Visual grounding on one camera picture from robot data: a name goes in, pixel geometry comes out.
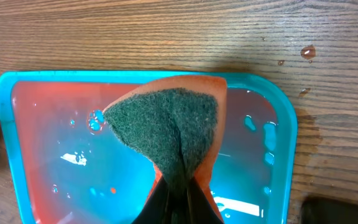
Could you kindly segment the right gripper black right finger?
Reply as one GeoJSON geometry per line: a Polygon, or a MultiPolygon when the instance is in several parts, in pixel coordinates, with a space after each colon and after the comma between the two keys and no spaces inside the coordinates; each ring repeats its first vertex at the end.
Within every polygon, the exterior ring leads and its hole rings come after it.
{"type": "Polygon", "coordinates": [[[193,177],[187,186],[188,215],[191,224],[223,224],[193,177]]]}

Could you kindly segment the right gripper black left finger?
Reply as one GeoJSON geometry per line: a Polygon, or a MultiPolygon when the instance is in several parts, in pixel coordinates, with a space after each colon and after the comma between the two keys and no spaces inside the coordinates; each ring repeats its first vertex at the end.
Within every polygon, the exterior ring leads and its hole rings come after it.
{"type": "Polygon", "coordinates": [[[168,185],[162,177],[132,224],[169,224],[168,199],[168,185]]]}

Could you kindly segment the red and black sponge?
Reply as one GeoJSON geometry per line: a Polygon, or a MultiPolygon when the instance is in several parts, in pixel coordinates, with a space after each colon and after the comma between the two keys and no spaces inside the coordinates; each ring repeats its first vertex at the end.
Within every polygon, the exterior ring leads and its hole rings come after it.
{"type": "Polygon", "coordinates": [[[163,177],[170,223],[190,223],[187,186],[194,177],[219,219],[209,184],[226,122],[227,81],[184,75],[149,82],[103,109],[115,137],[154,165],[149,197],[163,177]]]}

